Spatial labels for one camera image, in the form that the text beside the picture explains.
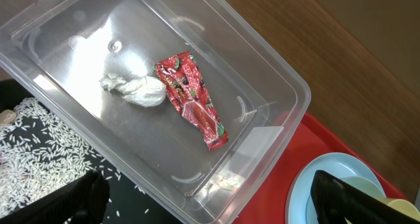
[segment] crumpled paper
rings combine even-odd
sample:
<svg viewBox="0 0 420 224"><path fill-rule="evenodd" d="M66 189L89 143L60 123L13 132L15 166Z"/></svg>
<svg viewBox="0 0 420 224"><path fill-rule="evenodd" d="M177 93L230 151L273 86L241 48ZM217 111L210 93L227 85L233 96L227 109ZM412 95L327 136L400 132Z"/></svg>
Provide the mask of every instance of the crumpled paper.
<svg viewBox="0 0 420 224"><path fill-rule="evenodd" d="M103 89L118 90L123 94L124 100L143 107L157 106L166 97L165 84L151 76L127 81L117 74L108 74L99 82Z"/></svg>

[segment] red snack packet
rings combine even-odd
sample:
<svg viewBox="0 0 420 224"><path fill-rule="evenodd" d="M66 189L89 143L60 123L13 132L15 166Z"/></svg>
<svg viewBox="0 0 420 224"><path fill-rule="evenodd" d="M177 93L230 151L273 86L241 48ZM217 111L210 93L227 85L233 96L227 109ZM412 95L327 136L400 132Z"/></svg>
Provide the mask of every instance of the red snack packet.
<svg viewBox="0 0 420 224"><path fill-rule="evenodd" d="M190 51L154 64L153 70L166 84L166 94L175 109L203 133L209 150L228 142L228 134Z"/></svg>

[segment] transparent storage box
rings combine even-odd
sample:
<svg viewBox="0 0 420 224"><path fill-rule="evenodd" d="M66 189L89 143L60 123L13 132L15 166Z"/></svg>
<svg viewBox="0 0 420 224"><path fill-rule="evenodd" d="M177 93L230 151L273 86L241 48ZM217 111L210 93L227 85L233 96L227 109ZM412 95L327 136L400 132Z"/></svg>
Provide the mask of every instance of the transparent storage box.
<svg viewBox="0 0 420 224"><path fill-rule="evenodd" d="M191 51L230 136L209 151L168 99L130 104L99 79L153 76ZM185 223L230 223L310 102L305 81L224 0L38 0L0 29L0 65Z"/></svg>

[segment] wooden table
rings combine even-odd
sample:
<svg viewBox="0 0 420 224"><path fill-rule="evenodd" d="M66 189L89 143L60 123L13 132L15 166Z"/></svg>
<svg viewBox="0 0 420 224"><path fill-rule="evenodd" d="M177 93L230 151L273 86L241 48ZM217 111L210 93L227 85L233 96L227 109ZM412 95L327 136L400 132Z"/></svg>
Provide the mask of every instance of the wooden table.
<svg viewBox="0 0 420 224"><path fill-rule="evenodd" d="M35 0L0 0L0 24ZM309 112L411 201L420 99L315 0L226 0L305 78Z"/></svg>

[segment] blue plate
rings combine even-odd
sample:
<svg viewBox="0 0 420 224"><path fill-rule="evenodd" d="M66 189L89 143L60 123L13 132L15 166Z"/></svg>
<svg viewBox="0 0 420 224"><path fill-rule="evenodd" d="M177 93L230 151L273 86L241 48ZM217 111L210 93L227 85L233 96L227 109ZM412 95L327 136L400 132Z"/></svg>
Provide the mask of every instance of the blue plate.
<svg viewBox="0 0 420 224"><path fill-rule="evenodd" d="M287 195L285 222L288 224L313 224L316 220L306 221L306 205L310 197L310 187L315 171L324 170L337 178L364 177L382 186L375 174L359 159L340 152L332 152L315 158L296 176Z"/></svg>

